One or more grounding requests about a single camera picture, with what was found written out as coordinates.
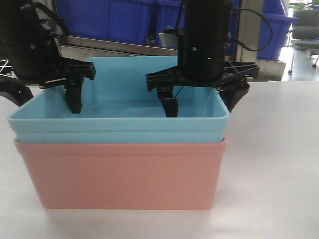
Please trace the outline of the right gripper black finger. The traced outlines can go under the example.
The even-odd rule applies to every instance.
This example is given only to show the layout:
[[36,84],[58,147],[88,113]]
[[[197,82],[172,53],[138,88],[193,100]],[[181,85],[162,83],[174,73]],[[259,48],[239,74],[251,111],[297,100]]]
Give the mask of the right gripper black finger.
[[176,118],[178,115],[178,100],[173,96],[173,86],[157,88],[158,98],[163,106],[167,118]]
[[237,103],[249,92],[250,85],[245,79],[237,79],[222,84],[219,95],[229,112],[232,112]]

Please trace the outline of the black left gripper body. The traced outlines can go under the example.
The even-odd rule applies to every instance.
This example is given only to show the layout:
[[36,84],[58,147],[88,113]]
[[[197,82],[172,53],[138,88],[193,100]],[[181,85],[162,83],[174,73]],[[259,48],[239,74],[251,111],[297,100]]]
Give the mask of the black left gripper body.
[[74,78],[95,78],[92,62],[60,55],[56,39],[69,30],[63,20],[40,2],[0,2],[0,45],[17,79],[42,89],[66,85]]

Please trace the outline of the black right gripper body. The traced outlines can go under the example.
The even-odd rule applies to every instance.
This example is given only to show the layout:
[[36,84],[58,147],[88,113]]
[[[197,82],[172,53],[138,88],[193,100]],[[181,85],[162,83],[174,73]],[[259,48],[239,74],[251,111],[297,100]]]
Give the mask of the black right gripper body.
[[186,0],[184,30],[178,35],[177,66],[146,75],[148,91],[173,86],[215,87],[245,76],[256,78],[251,62],[226,62],[231,0]]

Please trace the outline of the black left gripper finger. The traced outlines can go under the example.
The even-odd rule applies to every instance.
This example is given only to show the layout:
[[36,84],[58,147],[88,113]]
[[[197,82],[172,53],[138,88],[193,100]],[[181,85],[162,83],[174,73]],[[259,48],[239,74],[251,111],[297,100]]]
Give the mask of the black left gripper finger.
[[34,96],[26,84],[16,78],[0,77],[0,95],[21,107]]
[[73,114],[79,114],[82,110],[82,86],[82,77],[74,78],[73,81],[64,85],[65,100]]

